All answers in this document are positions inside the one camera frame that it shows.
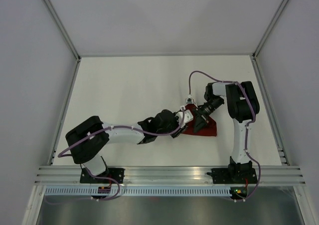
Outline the red cloth napkin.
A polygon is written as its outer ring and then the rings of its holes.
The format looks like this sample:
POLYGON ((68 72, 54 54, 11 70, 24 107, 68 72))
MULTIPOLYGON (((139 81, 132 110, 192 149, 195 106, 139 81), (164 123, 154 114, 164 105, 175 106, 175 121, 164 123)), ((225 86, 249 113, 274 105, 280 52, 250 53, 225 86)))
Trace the red cloth napkin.
POLYGON ((202 129, 198 133, 193 132, 193 126, 195 122, 194 118, 194 112, 193 109, 196 107, 188 107, 186 106, 186 109, 189 109, 191 113, 193 114, 193 120, 186 124, 186 127, 182 129, 182 134, 186 135, 193 135, 193 136, 204 136, 204 137, 216 137, 217 136, 217 124, 216 122, 211 118, 210 119, 210 125, 208 128, 202 129))

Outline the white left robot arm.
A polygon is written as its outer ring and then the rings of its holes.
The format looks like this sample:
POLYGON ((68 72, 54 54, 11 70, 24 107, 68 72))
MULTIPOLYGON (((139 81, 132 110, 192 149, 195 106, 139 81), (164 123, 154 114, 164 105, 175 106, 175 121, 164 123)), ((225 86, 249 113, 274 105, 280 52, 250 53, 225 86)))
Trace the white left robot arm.
POLYGON ((108 144, 148 144, 157 137, 175 138, 187 129, 193 115, 184 106, 177 112, 162 110, 133 125, 104 123, 99 116, 92 116, 70 130, 65 139, 68 148, 58 157, 66 157, 70 152, 75 164, 84 166, 98 183, 104 183, 109 171, 100 151, 108 144))

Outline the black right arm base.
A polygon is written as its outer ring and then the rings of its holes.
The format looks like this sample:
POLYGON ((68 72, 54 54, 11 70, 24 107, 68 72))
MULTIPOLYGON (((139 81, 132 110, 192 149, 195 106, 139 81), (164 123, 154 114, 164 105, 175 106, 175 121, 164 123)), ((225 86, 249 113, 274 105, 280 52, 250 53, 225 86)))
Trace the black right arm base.
POLYGON ((231 172, 228 168, 212 168, 206 174, 214 184, 256 184, 258 180, 255 169, 231 172))

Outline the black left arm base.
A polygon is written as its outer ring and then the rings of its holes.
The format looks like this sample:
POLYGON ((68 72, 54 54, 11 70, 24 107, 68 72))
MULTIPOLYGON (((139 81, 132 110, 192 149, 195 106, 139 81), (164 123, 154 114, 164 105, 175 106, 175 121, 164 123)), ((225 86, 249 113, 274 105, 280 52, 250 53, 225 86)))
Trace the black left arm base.
POLYGON ((81 184, 119 184, 123 183, 125 177, 124 168, 109 168, 108 171, 100 175, 92 176, 86 168, 82 168, 80 183, 81 184))

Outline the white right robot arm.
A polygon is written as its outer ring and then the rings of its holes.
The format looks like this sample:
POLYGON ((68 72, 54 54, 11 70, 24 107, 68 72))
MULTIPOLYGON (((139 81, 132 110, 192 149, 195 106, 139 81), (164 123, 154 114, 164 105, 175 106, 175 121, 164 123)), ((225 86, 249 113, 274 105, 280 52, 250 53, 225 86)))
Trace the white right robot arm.
POLYGON ((252 170, 251 158, 247 155, 250 146, 250 125, 255 122, 260 111, 259 101, 251 81, 241 83, 213 82, 205 88, 206 102, 194 112, 192 132, 199 132, 209 125, 210 115, 221 105, 227 105, 234 124, 234 145, 230 156, 227 176, 234 183, 245 178, 252 170))

